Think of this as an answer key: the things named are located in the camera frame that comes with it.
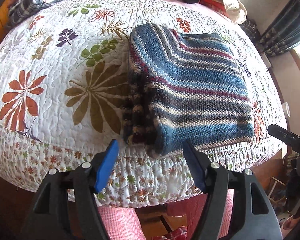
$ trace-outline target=curtain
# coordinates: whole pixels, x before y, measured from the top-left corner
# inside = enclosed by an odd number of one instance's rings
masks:
[[[300,4],[290,0],[256,45],[260,54],[275,56],[300,44]]]

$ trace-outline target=striped knit fabric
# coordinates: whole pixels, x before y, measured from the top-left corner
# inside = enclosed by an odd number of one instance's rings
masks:
[[[124,139],[155,153],[208,149],[253,137],[245,82],[217,33],[182,34],[155,24],[132,30]]]

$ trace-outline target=silver bolt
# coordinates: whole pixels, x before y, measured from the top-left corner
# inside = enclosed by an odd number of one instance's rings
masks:
[[[220,164],[219,163],[215,163],[215,162],[211,163],[210,166],[212,168],[214,168],[214,169],[219,169],[220,168]]]
[[[57,173],[57,169],[56,168],[52,168],[52,169],[49,170],[49,174],[50,175],[54,175],[56,173]]]
[[[250,169],[245,169],[244,173],[247,174],[247,175],[252,175],[253,172]]]
[[[82,163],[82,168],[84,168],[84,169],[88,169],[88,168],[90,168],[90,166],[91,166],[91,163],[90,162],[85,162],[85,163]]]

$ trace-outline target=floral quilt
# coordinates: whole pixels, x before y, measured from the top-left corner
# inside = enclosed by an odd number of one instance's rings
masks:
[[[280,150],[282,143],[266,131],[272,123],[286,127],[277,91],[238,26],[162,0],[64,0],[15,27],[0,45],[2,178],[36,191],[49,169],[75,169],[117,139],[119,156],[98,205],[142,207],[200,193],[182,154],[153,159],[144,145],[122,140],[129,36],[144,23],[216,32],[241,68],[255,138],[206,150],[212,161],[242,171]]]

